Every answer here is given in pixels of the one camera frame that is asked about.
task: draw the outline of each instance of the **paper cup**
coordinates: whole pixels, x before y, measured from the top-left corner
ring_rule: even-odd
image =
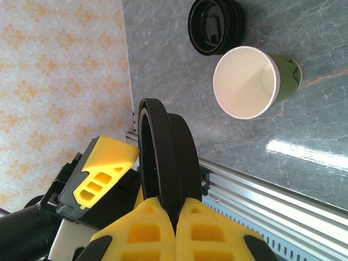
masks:
[[[230,116],[248,120],[296,92],[302,82],[297,62],[250,46],[227,52],[216,66],[214,95]]]

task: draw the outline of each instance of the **gray marble surface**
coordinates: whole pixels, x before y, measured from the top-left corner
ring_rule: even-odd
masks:
[[[192,47],[192,0],[124,0],[134,107],[160,99],[182,115],[200,157],[348,209],[348,1],[240,0],[244,45],[287,55],[303,70],[298,92],[254,120],[219,107],[220,59]]]

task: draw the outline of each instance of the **floral patterned wallpaper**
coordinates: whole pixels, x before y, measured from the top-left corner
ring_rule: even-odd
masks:
[[[134,129],[122,0],[0,0],[0,207],[43,194],[101,134]]]

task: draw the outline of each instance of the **metal frame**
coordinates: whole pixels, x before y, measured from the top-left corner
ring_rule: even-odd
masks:
[[[138,136],[126,133],[138,145]],[[203,202],[262,234],[286,260],[348,260],[348,212],[199,158],[210,173]]]

